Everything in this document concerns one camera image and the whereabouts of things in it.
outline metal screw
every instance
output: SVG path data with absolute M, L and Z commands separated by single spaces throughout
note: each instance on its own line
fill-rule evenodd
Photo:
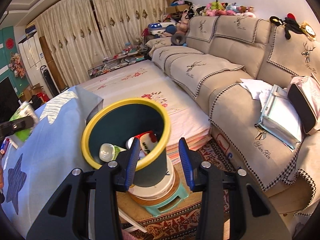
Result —
M 108 166 L 109 166 L 110 168 L 114 168 L 114 167 L 116 167 L 117 165 L 118 165 L 118 163 L 117 163 L 116 161 L 108 162 Z
M 238 170 L 238 174 L 239 174 L 240 176 L 245 176 L 245 175 L 247 175 L 247 172 L 246 172 L 245 170 L 243 170 L 243 169 L 239 169 L 239 170 Z
M 211 163 L 209 163 L 209 162 L 202 162 L 202 163 L 201 163 L 201 166 L 204 167 L 204 168 L 210 168 L 210 167 L 211 167 Z
M 81 173 L 81 170 L 78 168 L 72 171 L 72 175 L 75 175 L 75 176 L 79 175 L 80 173 Z

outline dark blue star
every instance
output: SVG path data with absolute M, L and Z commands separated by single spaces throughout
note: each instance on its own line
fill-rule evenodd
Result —
M 27 174 L 21 171 L 22 155 L 20 155 L 14 169 L 8 170 L 8 191 L 6 201 L 12 201 L 16 214 L 19 214 L 18 193 L 22 189 L 27 179 Z

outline trash can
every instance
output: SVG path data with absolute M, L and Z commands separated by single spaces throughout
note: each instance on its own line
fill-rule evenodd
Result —
M 105 162 L 99 158 L 100 146 L 110 143 L 125 148 L 126 141 L 152 130 L 158 139 L 156 147 L 137 163 L 133 184 L 152 187 L 167 172 L 165 146 L 170 136 L 170 119 L 163 106 L 147 98 L 118 101 L 98 112 L 88 123 L 81 140 L 86 161 L 95 169 Z

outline white star print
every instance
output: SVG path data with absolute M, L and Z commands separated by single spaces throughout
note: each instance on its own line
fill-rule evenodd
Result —
M 48 117 L 49 124 L 57 119 L 61 107 L 68 103 L 72 98 L 78 98 L 78 96 L 73 91 L 64 91 L 63 93 L 57 95 L 47 102 L 42 114 L 40 115 L 40 121 L 46 116 Z

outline pink floral sheet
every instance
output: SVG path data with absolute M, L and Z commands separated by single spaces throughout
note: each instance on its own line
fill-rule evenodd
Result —
M 102 97 L 103 107 L 134 97 L 149 98 L 164 106 L 171 120 L 167 154 L 174 164 L 180 161 L 177 150 L 181 137 L 187 139 L 193 150 L 210 139 L 209 117 L 149 60 L 96 77 L 79 86 Z

